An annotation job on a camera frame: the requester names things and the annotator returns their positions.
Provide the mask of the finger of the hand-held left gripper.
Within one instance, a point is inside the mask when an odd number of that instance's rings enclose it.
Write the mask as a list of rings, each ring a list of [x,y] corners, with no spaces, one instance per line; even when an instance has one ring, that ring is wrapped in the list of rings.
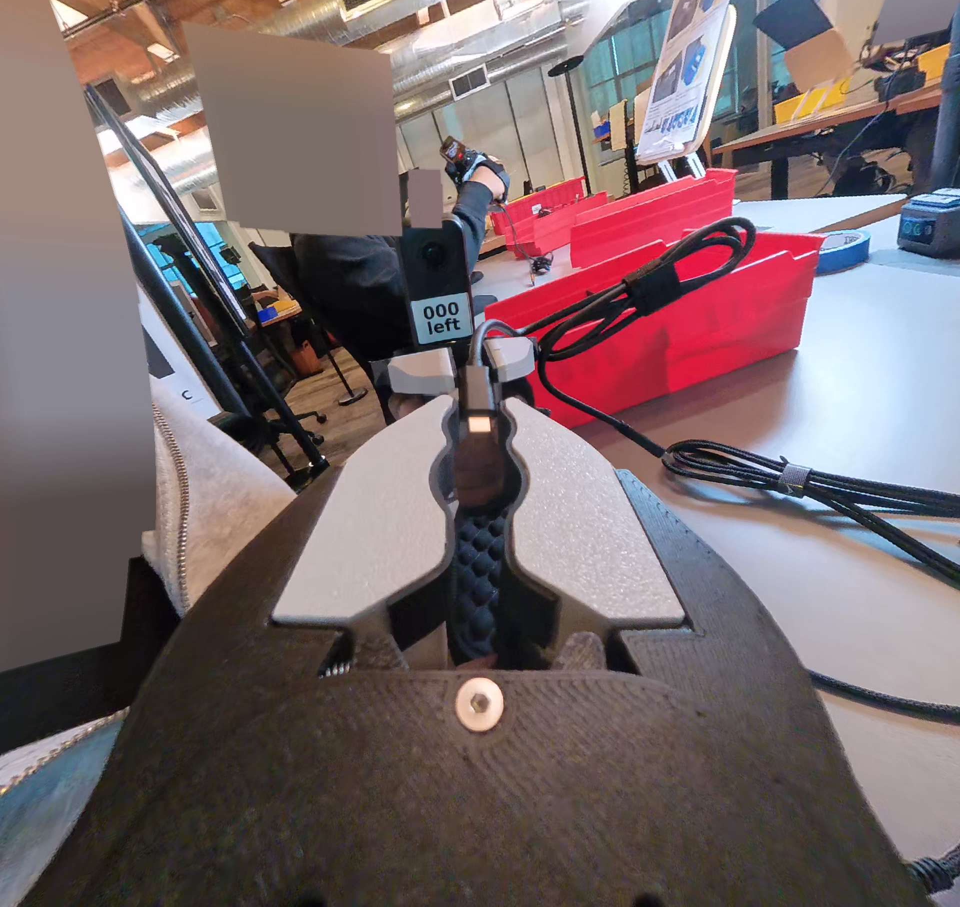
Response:
[[[528,337],[488,337],[484,352],[499,384],[524,380],[535,372],[535,344]]]
[[[457,387],[451,350],[427,350],[390,358],[390,389],[403,396],[448,395]]]

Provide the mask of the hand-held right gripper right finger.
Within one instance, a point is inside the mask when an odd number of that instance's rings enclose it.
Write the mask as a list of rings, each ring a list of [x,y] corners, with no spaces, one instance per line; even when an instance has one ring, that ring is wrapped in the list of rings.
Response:
[[[686,613],[618,472],[578,434],[509,398],[521,492],[508,557],[543,597],[549,632],[675,629]]]

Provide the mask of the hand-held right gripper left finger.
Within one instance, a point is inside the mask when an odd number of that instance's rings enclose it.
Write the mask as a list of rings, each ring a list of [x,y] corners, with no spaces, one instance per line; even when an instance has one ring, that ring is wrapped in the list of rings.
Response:
[[[451,396],[370,438],[346,461],[271,613],[287,626],[387,629],[389,606],[442,573],[453,521],[440,487]]]

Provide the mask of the person's left hand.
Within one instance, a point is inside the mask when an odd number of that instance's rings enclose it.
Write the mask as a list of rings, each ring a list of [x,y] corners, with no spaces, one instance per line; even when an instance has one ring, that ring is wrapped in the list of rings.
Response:
[[[519,467],[491,433],[471,433],[457,446],[453,479],[460,509],[466,514],[499,515],[522,492]]]

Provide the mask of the black office chair base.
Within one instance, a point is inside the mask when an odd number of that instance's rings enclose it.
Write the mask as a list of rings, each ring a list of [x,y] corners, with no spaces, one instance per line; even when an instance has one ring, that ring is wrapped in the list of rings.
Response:
[[[295,414],[282,398],[272,406],[264,405],[255,418],[258,443],[273,452],[287,474],[292,475],[296,470],[282,450],[281,439],[283,436],[294,439],[300,451],[306,457],[309,469],[322,471],[328,465],[326,456],[320,450],[320,446],[325,439],[322,435],[306,429],[304,420],[307,419],[314,419],[319,425],[324,425],[327,422],[327,417],[320,414],[318,410],[310,410],[300,415]]]

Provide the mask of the red plastic bin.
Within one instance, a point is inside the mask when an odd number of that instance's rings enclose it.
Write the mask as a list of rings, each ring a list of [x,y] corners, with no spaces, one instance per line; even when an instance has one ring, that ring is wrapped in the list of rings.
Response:
[[[582,356],[550,363],[551,382],[612,415],[796,349],[823,241],[817,234],[758,233],[732,274]],[[654,240],[499,300],[486,315],[519,329],[604,291],[667,250]]]
[[[606,192],[587,194],[584,180],[575,178],[524,195],[504,207],[493,206],[488,216],[494,233],[504,239],[514,257],[526,259],[567,246],[577,217],[608,202]]]
[[[673,244],[730,217],[737,172],[707,169],[577,215],[569,255],[574,270],[592,267],[654,241]]]

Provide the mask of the black floor lamp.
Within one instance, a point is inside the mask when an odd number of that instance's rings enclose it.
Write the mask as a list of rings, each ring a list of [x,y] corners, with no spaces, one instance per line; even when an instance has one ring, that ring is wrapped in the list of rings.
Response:
[[[583,133],[581,129],[581,122],[578,112],[577,97],[574,93],[574,85],[572,75],[584,61],[584,54],[582,52],[574,53],[568,56],[563,61],[558,62],[553,67],[548,70],[548,77],[552,79],[561,78],[565,87],[565,92],[567,96],[567,102],[569,106],[569,111],[571,115],[572,129],[574,133],[574,140],[577,146],[577,155],[580,161],[582,182],[585,188],[585,195],[591,197],[594,195],[594,188],[591,181],[591,172],[590,164],[587,160]]]

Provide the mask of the poster board on stand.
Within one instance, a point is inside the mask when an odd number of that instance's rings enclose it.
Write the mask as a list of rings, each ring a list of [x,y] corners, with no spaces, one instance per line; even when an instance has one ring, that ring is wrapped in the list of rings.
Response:
[[[674,0],[650,95],[634,123],[642,167],[678,158],[691,169],[707,140],[737,25],[731,0]]]

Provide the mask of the blue tape roll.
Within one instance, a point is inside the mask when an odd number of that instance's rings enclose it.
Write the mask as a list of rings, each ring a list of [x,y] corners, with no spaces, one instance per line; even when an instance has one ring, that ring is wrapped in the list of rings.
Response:
[[[840,274],[861,266],[871,256],[871,234],[863,229],[847,228],[822,234],[816,277]]]

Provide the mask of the wooden workbench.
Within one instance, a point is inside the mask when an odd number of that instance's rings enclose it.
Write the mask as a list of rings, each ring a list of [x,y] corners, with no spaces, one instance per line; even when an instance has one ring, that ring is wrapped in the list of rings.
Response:
[[[929,186],[937,127],[939,82],[890,100],[863,101],[798,121],[788,121],[720,145],[712,150],[732,167],[769,165],[770,197],[789,195],[789,163],[795,157],[816,157],[824,163],[820,196],[844,176],[853,157],[874,152],[906,155],[914,189]]]

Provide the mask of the small dark electronic device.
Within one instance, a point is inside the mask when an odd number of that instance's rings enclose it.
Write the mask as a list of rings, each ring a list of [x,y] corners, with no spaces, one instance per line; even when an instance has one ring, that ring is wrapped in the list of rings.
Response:
[[[959,189],[912,196],[899,211],[899,249],[936,259],[959,258]]]

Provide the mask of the open cardboard box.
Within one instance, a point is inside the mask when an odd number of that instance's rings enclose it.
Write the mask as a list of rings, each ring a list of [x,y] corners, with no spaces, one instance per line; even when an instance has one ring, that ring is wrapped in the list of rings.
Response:
[[[856,70],[855,55],[817,0],[775,0],[752,25],[783,50],[798,93],[838,84]]]

